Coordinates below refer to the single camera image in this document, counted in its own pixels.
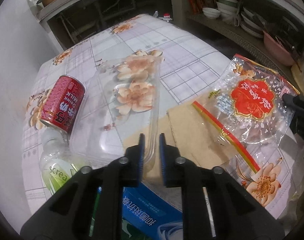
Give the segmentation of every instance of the white bowl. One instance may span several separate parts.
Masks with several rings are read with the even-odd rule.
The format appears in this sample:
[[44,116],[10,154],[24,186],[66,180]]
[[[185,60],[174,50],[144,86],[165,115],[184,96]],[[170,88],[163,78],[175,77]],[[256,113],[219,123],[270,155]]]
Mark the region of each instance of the white bowl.
[[233,12],[229,12],[229,11],[224,10],[224,9],[220,9],[219,11],[221,12],[221,16],[222,16],[223,19],[228,18],[228,17],[230,17],[231,15],[234,14]]
[[216,2],[216,4],[218,5],[218,9],[219,10],[223,9],[223,10],[226,10],[226,11],[229,11],[229,12],[233,12],[233,13],[236,13],[236,11],[237,11],[237,8],[229,6],[229,5],[226,5],[224,3]]
[[260,26],[257,26],[254,22],[250,21],[247,17],[246,17],[246,14],[244,12],[241,12],[241,15],[242,15],[242,18],[244,19],[244,21],[250,25],[251,27],[259,30],[259,31],[262,31],[262,28]]
[[216,19],[220,16],[221,12],[219,10],[213,8],[203,8],[202,9],[204,15],[210,19]]
[[219,0],[219,2],[229,5],[229,6],[233,6],[235,8],[237,8],[237,3],[238,3],[237,0]]

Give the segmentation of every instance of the tiled wall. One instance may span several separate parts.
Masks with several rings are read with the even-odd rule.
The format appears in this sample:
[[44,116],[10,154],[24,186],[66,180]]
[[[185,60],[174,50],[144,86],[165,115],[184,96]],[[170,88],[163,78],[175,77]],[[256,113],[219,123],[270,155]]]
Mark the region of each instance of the tiled wall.
[[26,0],[0,6],[0,210],[19,232],[31,213],[21,168],[25,108],[40,66],[55,56]]

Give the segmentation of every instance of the green bottle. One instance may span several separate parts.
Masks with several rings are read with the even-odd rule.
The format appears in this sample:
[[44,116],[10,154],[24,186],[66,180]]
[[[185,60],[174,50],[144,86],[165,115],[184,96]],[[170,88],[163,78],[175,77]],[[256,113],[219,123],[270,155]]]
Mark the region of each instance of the green bottle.
[[81,167],[88,165],[85,157],[72,154],[62,134],[47,127],[42,134],[43,153],[39,160],[42,178],[53,195]]

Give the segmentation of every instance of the stacked bowl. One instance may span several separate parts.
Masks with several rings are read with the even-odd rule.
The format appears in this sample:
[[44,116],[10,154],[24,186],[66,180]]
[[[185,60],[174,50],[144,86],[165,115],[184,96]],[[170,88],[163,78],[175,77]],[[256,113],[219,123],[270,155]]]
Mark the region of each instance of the stacked bowl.
[[237,0],[219,0],[216,2],[222,18],[228,18],[237,11]]

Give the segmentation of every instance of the table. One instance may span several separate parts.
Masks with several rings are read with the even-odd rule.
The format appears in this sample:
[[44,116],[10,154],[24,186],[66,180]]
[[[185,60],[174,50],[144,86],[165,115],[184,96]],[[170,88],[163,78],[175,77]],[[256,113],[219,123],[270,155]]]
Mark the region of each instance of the table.
[[[141,49],[145,51],[161,50],[165,61],[161,65],[161,87],[159,118],[166,114],[169,108],[195,98],[215,82],[228,66],[230,59],[218,52],[212,46],[176,26],[151,17],[139,15],[127,21],[129,29],[113,34],[113,27],[102,31],[70,48],[69,54],[62,62],[49,60],[44,63],[35,79],[31,90],[32,100],[25,116],[22,137],[22,170],[26,198],[33,214],[47,199],[51,197],[46,188],[39,169],[39,158],[43,152],[41,136],[44,128],[31,127],[31,111],[42,92],[52,88],[63,74],[77,78],[85,88],[97,70],[100,63],[106,60],[127,57]],[[274,208],[278,203],[287,203],[288,196],[293,194],[295,185],[301,181],[304,171],[298,151],[286,152],[276,149],[271,156],[282,162],[282,193],[267,207],[276,217],[280,209]]]

